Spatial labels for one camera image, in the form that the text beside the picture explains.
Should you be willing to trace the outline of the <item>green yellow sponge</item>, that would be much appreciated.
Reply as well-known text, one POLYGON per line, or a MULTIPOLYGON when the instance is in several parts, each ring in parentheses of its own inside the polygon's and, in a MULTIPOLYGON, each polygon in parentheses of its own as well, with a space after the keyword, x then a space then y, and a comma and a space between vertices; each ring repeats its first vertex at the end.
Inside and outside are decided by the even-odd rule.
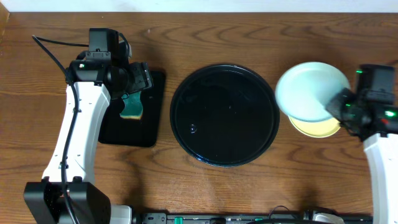
POLYGON ((144 110, 141 102, 141 92, 124 94, 121 99, 124 103, 124 109, 120 112, 120 117, 122 119, 140 120, 144 110))

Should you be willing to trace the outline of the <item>yellow plate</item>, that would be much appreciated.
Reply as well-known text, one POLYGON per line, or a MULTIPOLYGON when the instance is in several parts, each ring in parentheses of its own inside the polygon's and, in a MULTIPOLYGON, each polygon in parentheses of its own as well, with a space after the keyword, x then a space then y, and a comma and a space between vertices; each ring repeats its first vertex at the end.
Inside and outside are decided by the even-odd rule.
POLYGON ((289 120, 295 129, 312 138, 327 138, 334 135, 340 129, 340 123, 335 118, 314 123, 300 121, 290 116, 289 120))

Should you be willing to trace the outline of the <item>light blue plate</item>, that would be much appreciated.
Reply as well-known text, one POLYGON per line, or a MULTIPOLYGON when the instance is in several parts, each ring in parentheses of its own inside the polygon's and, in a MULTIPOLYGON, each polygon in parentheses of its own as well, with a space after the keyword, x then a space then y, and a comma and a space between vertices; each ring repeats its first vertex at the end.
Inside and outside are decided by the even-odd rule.
POLYGON ((342 89, 350 89, 347 77, 322 62, 305 62, 288 69, 275 88, 275 99, 284 114, 316 123, 332 115, 325 106, 342 89))

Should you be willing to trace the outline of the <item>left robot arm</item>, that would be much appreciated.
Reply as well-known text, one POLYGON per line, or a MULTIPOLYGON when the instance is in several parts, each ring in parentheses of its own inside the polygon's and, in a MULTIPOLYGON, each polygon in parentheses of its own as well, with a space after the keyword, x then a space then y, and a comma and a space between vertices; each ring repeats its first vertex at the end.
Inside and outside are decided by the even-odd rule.
POLYGON ((111 99, 136 99, 153 86, 145 62, 117 67, 74 60, 67 70, 67 105, 52 158, 24 200, 37 223, 133 223, 127 205, 113 205, 95 187, 94 163, 101 123, 111 99))

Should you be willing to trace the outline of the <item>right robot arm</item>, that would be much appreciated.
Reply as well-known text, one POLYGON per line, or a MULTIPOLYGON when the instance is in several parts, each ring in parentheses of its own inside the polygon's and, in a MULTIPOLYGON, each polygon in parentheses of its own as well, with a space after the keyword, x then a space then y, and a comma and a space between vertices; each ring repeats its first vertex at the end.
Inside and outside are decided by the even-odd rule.
POLYGON ((344 88, 325 109, 363 143, 371 174, 373 223, 397 223, 397 108, 344 88))

